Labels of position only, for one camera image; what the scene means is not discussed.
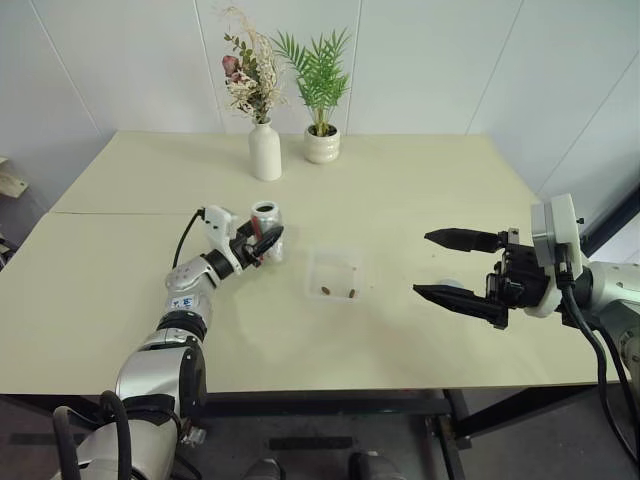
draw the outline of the green palm plant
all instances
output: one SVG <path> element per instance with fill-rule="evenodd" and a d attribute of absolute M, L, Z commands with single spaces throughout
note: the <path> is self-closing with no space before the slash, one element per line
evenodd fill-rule
<path fill-rule="evenodd" d="M 331 131 L 329 119 L 338 100 L 347 91 L 349 74 L 342 71 L 342 54 L 349 40 L 347 29 L 340 34 L 334 30 L 326 37 L 320 35 L 311 48 L 300 45 L 288 33 L 278 32 L 279 39 L 272 38 L 275 53 L 287 60 L 296 71 L 296 83 L 300 97 L 309 108 L 314 135 L 325 137 Z"/>

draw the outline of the silver can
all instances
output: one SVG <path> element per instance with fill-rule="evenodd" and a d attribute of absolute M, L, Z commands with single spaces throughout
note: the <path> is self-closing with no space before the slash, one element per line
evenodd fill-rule
<path fill-rule="evenodd" d="M 262 238 L 262 234 L 273 227 L 282 225 L 282 213 L 280 207 L 275 202 L 264 201 L 257 202 L 251 207 L 251 223 L 253 231 L 258 240 Z M 283 236 L 265 253 L 265 260 L 273 263 L 279 263 L 284 257 L 284 239 Z"/>

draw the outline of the clear plastic container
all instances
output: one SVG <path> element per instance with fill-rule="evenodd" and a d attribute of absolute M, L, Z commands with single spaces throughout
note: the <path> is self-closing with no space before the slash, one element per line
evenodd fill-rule
<path fill-rule="evenodd" d="M 330 302 L 357 302 L 362 295 L 362 263 L 360 250 L 312 249 L 305 286 L 307 297 Z"/>

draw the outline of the floor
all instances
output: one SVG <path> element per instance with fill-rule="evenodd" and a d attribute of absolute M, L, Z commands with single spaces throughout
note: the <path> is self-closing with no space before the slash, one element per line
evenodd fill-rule
<path fill-rule="evenodd" d="M 516 391 L 465 391 L 465 398 L 475 411 Z M 624 417 L 615 387 L 612 404 Z M 50 425 L 46 417 L 0 401 L 0 480 L 46 480 L 54 474 L 55 447 L 47 445 L 52 439 Z M 205 479 L 240 479 L 255 459 L 272 456 L 286 468 L 288 480 L 346 480 L 347 459 L 356 450 L 380 451 L 409 480 L 447 478 L 438 442 L 419 417 L 245 417 L 208 419 L 204 425 L 205 444 L 182 453 Z M 340 438 L 328 445 L 330 449 L 288 450 L 283 448 L 290 445 L 282 444 L 287 437 Z M 638 478 L 593 396 L 476 438 L 473 448 L 460 455 L 472 480 Z"/>

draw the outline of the vase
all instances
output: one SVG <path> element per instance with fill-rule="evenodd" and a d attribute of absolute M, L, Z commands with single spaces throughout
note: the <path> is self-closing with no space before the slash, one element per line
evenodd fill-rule
<path fill-rule="evenodd" d="M 329 125 L 330 135 L 326 137 L 317 137 L 312 130 L 315 126 L 311 125 L 304 132 L 304 156 L 311 163 L 328 163 L 332 162 L 340 155 L 340 130 L 333 125 Z"/>
<path fill-rule="evenodd" d="M 253 175 L 263 182 L 277 180 L 282 175 L 280 158 L 280 136 L 271 128 L 271 119 L 256 123 L 249 133 L 249 154 L 253 166 Z"/>

